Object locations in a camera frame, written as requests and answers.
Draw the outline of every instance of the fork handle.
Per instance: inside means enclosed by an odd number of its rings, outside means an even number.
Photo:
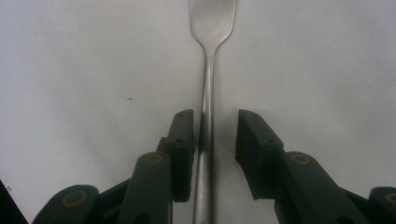
[[[195,183],[193,224],[213,224],[213,65],[216,51],[205,53],[205,78]]]

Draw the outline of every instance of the white surface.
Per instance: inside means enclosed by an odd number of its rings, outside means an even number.
[[[277,223],[233,159],[239,108],[342,187],[396,186],[396,2],[237,1],[215,65],[217,223]],[[187,0],[2,1],[0,177],[32,221],[75,184],[130,177],[176,112],[200,114]],[[174,223],[191,223],[192,200]]]

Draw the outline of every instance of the yellow circle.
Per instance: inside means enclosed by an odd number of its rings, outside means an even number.
[[[151,163],[151,164],[158,163],[162,160],[163,160],[163,157],[159,154],[151,154],[146,157],[146,162]]]
[[[75,190],[71,193],[66,194],[62,198],[62,204],[65,207],[75,207],[85,202],[88,198],[87,192],[84,190]]]
[[[297,161],[300,164],[308,164],[309,163],[309,159],[301,154],[295,154],[291,156],[291,159],[294,161]]]
[[[385,195],[385,198],[388,200],[390,203],[396,203],[396,192],[391,192],[387,193]]]

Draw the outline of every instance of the white background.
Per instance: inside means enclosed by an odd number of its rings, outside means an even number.
[[[216,221],[277,223],[233,159],[238,109],[367,197],[396,187],[396,2],[237,1],[215,64]],[[104,191],[201,109],[188,0],[0,3],[0,177],[29,221],[61,189]],[[191,223],[192,198],[174,223]]]

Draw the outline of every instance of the silver fork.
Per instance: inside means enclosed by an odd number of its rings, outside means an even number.
[[[191,0],[190,24],[205,52],[205,78],[198,148],[193,224],[212,224],[213,200],[213,65],[219,45],[233,29],[235,0]]]

